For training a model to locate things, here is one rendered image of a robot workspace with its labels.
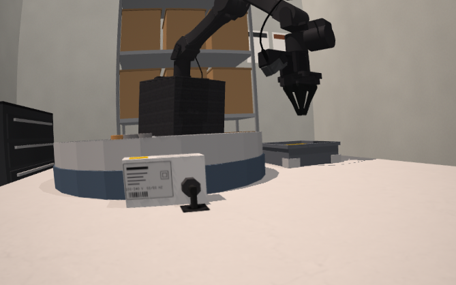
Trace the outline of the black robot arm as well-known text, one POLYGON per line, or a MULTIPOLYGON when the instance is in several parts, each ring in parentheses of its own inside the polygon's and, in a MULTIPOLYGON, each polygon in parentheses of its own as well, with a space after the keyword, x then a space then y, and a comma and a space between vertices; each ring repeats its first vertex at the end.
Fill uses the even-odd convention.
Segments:
MULTIPOLYGON (((170 60, 174 61, 173 76, 190 76, 191 61, 194 61, 202 45, 223 25, 243 17, 250 5, 266 12, 272 10, 279 0, 215 0, 207 16, 188 34, 176 42, 170 60), (251 4, 249 4, 249 3, 251 4)), ((266 49, 266 58, 258 53, 258 65, 264 75, 272 76, 280 71, 285 76, 307 71, 308 50, 317 51, 335 46, 335 35, 329 21, 319 18, 309 21, 307 12, 282 0, 270 14, 280 22, 286 34, 286 51, 266 49), (304 39, 304 40, 303 40, 304 39)))

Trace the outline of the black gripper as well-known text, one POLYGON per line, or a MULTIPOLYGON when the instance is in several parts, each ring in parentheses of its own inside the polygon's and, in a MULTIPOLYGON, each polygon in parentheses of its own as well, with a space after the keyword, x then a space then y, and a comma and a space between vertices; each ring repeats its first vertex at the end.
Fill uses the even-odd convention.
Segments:
POLYGON ((303 53, 306 54, 307 71, 300 71, 277 77, 280 87, 283 87, 283 90, 291 101, 298 116, 307 115, 317 85, 320 85, 320 79, 322 79, 322 73, 310 72, 309 54, 306 52, 303 53), (307 91, 308 96, 305 103, 307 91), (295 93, 299 107, 297 106, 297 102, 292 92, 295 93))

